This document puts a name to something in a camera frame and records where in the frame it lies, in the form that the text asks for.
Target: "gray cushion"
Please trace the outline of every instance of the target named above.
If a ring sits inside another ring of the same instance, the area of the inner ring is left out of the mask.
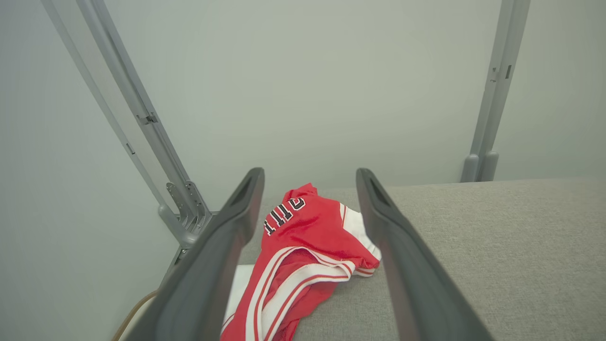
[[[604,340],[606,182],[388,187],[496,340]],[[354,189],[320,194],[359,209]],[[264,200],[260,220],[281,198]],[[260,252],[261,224],[240,263]],[[397,340],[382,268],[340,284],[295,340]]]

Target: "gray metal frame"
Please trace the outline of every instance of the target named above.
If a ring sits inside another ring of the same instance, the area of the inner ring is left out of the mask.
[[[461,182],[492,181],[499,154],[492,150],[516,67],[530,0],[502,0],[478,123]]]
[[[196,185],[189,179],[103,0],[77,0],[78,7],[128,107],[170,182],[167,190],[179,208],[175,217],[163,200],[158,212],[184,248],[189,248],[212,214]]]

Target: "metal bracket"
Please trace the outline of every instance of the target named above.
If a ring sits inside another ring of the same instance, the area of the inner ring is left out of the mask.
[[[186,205],[186,199],[177,190],[175,184],[166,184],[166,189],[179,209],[179,221],[181,222],[181,225],[183,225],[183,228],[186,231],[189,231],[194,235],[199,235],[202,228],[208,225],[211,219],[211,214],[207,214],[207,212],[210,212],[206,211],[206,205],[202,200],[202,196],[200,195],[196,184],[191,181],[186,181],[185,188],[190,195],[190,199],[195,204],[196,212],[192,212],[189,209],[189,207]]]
[[[173,197],[173,201],[179,209],[179,221],[181,222],[181,225],[183,225],[185,229],[188,229],[190,223],[194,219],[192,211],[189,210],[189,207],[185,204],[185,200],[183,199],[181,193],[177,190],[175,184],[167,183],[166,189],[168,190],[168,193],[170,193],[170,196]]]
[[[189,192],[191,199],[196,205],[196,220],[192,222],[191,229],[188,229],[188,231],[197,235],[200,234],[202,228],[210,221],[211,215],[207,214],[207,212],[210,213],[210,211],[206,207],[204,200],[202,200],[202,196],[200,195],[200,191],[198,191],[196,184],[187,180],[185,182],[185,188]]]

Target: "metal pole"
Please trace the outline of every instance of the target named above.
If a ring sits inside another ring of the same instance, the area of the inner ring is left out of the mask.
[[[461,182],[491,181],[499,154],[491,151],[509,92],[530,0],[502,0],[484,96]]]
[[[136,73],[105,3],[102,0],[77,0],[77,3],[124,99],[168,179],[183,197],[187,211],[191,216],[200,212],[203,217],[198,217],[198,222],[210,217],[208,207],[201,196],[198,195],[196,201],[193,199],[192,191],[197,192],[197,189],[192,188],[191,181]]]

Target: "basketball jersey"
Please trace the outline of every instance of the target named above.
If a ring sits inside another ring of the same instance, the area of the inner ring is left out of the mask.
[[[369,277],[381,252],[362,215],[320,197],[311,184],[284,195],[265,218],[261,254],[221,340],[291,340],[299,319],[352,275]]]

